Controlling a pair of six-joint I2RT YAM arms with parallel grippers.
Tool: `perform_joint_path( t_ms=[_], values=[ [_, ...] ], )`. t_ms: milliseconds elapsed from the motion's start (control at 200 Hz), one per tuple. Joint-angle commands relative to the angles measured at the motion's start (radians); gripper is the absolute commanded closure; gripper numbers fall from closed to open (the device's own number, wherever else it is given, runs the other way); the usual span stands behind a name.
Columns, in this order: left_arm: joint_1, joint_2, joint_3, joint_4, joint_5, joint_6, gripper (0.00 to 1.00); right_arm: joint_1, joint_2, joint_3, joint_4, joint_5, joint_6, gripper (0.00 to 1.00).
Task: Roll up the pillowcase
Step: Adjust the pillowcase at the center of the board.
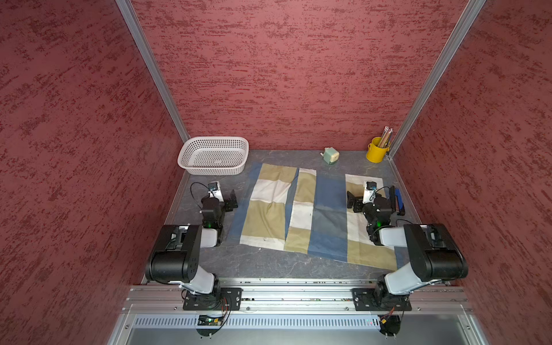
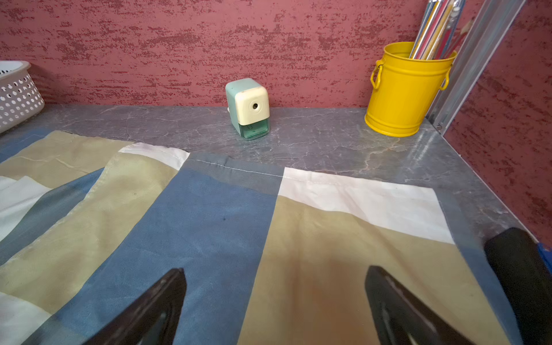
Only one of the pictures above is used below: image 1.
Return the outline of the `blue beige white patchwork pillowcase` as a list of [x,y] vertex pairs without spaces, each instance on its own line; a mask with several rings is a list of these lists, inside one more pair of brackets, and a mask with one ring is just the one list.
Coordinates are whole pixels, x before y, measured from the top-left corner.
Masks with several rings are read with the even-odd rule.
[[365,216],[347,206],[347,194],[362,198],[368,182],[385,195],[381,178],[256,163],[228,239],[395,271],[394,247],[374,244]]

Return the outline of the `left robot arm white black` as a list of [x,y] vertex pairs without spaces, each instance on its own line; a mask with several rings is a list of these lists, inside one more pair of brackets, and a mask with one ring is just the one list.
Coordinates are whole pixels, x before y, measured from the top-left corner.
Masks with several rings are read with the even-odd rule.
[[199,264],[202,248],[218,247],[224,229],[224,217],[238,207],[235,191],[230,197],[201,200],[201,224],[170,224],[161,228],[145,265],[147,280],[178,285],[203,302],[221,299],[218,280]]

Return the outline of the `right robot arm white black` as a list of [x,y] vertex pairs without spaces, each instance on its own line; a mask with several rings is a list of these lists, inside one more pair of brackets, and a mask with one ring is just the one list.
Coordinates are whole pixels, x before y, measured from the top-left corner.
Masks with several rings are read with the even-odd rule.
[[391,225],[391,216],[405,215],[402,196],[395,187],[389,188],[387,198],[378,189],[365,191],[363,197],[348,191],[346,207],[364,215],[373,244],[408,250],[409,263],[378,280],[372,295],[379,304],[404,300],[414,290],[433,283],[467,277],[467,261],[443,224],[407,221],[400,227]]

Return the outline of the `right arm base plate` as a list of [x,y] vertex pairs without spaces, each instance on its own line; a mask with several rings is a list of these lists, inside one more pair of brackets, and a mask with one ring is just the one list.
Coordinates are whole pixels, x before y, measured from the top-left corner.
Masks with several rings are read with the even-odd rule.
[[396,296],[376,288],[354,288],[351,292],[356,311],[412,311],[409,296]]

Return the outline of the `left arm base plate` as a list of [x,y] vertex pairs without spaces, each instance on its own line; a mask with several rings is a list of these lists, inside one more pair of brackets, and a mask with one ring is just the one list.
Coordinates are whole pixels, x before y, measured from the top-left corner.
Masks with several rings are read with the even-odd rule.
[[183,297],[185,311],[238,311],[242,302],[243,290],[238,287],[216,288],[211,294],[191,294]]

